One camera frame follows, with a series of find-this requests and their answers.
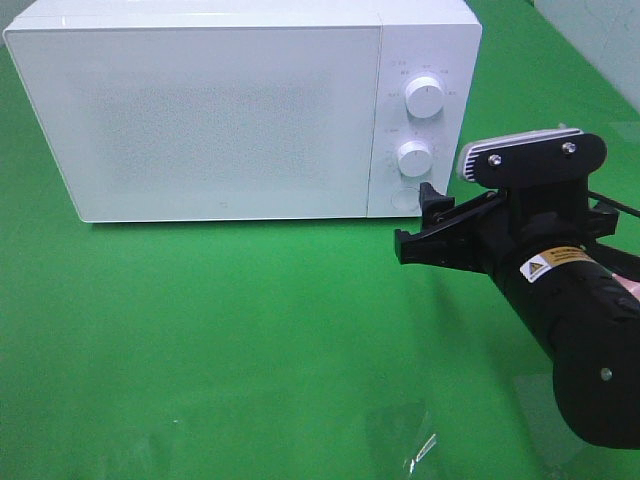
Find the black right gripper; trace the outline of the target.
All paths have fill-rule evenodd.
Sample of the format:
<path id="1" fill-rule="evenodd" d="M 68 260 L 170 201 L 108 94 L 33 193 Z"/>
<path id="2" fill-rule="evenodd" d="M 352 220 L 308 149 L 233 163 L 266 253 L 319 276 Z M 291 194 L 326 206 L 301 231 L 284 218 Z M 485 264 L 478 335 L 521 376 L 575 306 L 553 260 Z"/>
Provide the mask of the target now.
<path id="1" fill-rule="evenodd" d="M 597 239 L 615 233 L 619 208 L 586 184 L 488 191 L 463 204 L 420 184 L 418 233 L 394 231 L 402 265 L 444 266 L 488 275 L 505 295 L 520 295 L 562 266 L 620 272 L 620 252 Z"/>

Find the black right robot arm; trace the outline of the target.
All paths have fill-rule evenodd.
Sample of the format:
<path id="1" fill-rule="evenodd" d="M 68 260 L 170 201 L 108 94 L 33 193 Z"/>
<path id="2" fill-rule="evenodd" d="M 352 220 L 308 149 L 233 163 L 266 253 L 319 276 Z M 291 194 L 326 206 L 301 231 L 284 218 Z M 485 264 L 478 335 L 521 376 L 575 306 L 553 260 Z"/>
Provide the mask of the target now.
<path id="1" fill-rule="evenodd" d="M 636 256 L 602 245 L 618 214 L 583 180 L 501 188 L 464 203 L 422 184 L 422 227 L 398 233 L 403 264 L 487 275 L 552 363 L 558 410 L 582 440 L 639 445 Z"/>

